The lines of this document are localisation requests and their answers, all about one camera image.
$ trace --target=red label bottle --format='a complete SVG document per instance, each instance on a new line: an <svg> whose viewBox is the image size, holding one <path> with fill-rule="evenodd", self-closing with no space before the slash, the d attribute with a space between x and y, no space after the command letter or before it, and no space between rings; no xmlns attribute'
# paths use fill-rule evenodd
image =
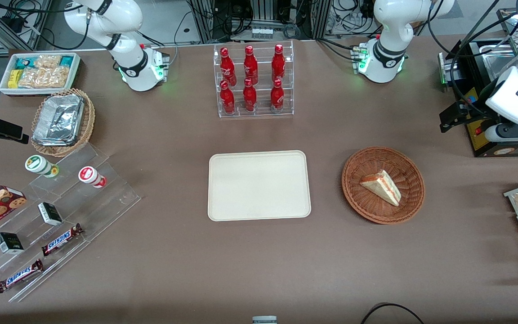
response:
<svg viewBox="0 0 518 324"><path fill-rule="evenodd" d="M285 58L283 57L283 45L277 44L275 45L275 55L273 56L273 61L271 61L271 79L273 82L275 80L283 79L285 76Z"/></svg>
<svg viewBox="0 0 518 324"><path fill-rule="evenodd" d="M271 89L271 111L273 113L281 113L283 110L283 89L281 88L281 79L273 82L273 89Z"/></svg>
<svg viewBox="0 0 518 324"><path fill-rule="evenodd" d="M250 78L255 85L259 82L259 68L257 67L257 58L253 54L253 46L245 47L245 61L243 62L245 68L245 77Z"/></svg>
<svg viewBox="0 0 518 324"><path fill-rule="evenodd" d="M237 77L235 76L235 64L229 57L229 51L226 47L222 47L221 53L221 74L223 79L229 83L229 86L235 86L237 84Z"/></svg>
<svg viewBox="0 0 518 324"><path fill-rule="evenodd" d="M257 91L255 90L255 87L253 87L253 81L251 78L245 79L243 98L245 99L245 109L250 113L254 112L257 107Z"/></svg>
<svg viewBox="0 0 518 324"><path fill-rule="evenodd" d="M233 92L229 89L229 84L225 80L221 80L220 84L221 92L221 103L227 115L233 115L235 113L235 97Z"/></svg>

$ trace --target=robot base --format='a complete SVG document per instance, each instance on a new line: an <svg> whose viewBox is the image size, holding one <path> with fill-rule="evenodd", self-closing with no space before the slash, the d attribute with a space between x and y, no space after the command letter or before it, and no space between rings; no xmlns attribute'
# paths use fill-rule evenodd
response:
<svg viewBox="0 0 518 324"><path fill-rule="evenodd" d="M154 49L144 49L147 53L148 63L138 76L126 76L121 69L123 81L135 91L147 91L158 85L160 82L167 81L169 72L169 56L163 56Z"/></svg>
<svg viewBox="0 0 518 324"><path fill-rule="evenodd" d="M399 66L384 67L373 54L373 46L376 42L376 39L371 39L367 43L361 43L357 52L351 51L352 59L361 60L361 62L353 62L353 72L366 76L372 82L386 83L393 80L401 71L405 58L401 59Z"/></svg>

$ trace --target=wicker basket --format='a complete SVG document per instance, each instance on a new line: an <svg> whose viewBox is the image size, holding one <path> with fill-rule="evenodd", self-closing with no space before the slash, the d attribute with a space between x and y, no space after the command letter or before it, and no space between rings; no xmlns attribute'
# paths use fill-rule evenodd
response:
<svg viewBox="0 0 518 324"><path fill-rule="evenodd" d="M72 146L43 146L36 144L31 140L31 144L35 147L35 150L41 154L56 156L57 158L62 158L76 148L84 145L89 142L89 138L91 137L91 133L93 132L93 123L95 123L95 108L93 107L93 103L89 100L89 97L85 94L85 92L78 89L69 89L61 92L57 92L56 94L52 94L51 96L66 96L66 95L79 95L85 99L84 106L84 114L81 117L81 126L80 126L80 135L78 141ZM43 103L45 100L39 105L39 109L35 113L35 119L33 119L33 123L31 123L31 131L35 131L35 126L37 125L37 121L39 120L39 114L41 113L41 107L43 107Z"/></svg>
<svg viewBox="0 0 518 324"><path fill-rule="evenodd" d="M385 170L401 191L399 207L384 201L359 182L362 177ZM361 216L379 224L398 224L409 220L421 209L425 183L415 164L401 152L372 146L353 154L341 176L343 193Z"/></svg>

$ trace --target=robotic arm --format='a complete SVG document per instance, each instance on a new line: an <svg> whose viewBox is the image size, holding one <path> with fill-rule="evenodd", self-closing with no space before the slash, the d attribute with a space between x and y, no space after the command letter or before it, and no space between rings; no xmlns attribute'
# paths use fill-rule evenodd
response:
<svg viewBox="0 0 518 324"><path fill-rule="evenodd" d="M431 19L445 15L455 0L377 0L374 6L376 20L383 24L379 39L361 43L357 70L373 82L393 80L401 70L405 51L413 39L415 21L427 20L429 9L438 8Z"/></svg>
<svg viewBox="0 0 518 324"><path fill-rule="evenodd" d="M134 0L79 0L65 8L79 5L82 7L77 10L64 12L68 26L105 47L131 89L147 91L166 80L169 57L143 48L132 34L143 23L143 14Z"/></svg>

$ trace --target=table surface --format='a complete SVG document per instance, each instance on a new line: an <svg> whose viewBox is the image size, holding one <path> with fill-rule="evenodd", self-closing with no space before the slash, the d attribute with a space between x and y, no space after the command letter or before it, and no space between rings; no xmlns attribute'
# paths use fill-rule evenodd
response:
<svg viewBox="0 0 518 324"><path fill-rule="evenodd" d="M374 84L319 43L294 44L295 115L247 121L217 116L212 46L181 48L169 81L145 93L121 82L107 51L80 52L92 143L144 199L25 300L0 297L0 322L358 323L395 302L432 324L518 323L518 223L502 196L518 187L518 158L473 158L462 127L440 133L452 94L437 45L417 37L395 80ZM31 135L40 102L2 95L0 118ZM423 174L425 204L407 223L371 223L343 197L343 164L373 145ZM209 158L274 150L306 154L311 215L210 221ZM34 179L23 168L32 153L0 140L0 185ZM374 323L413 322L378 313Z"/></svg>

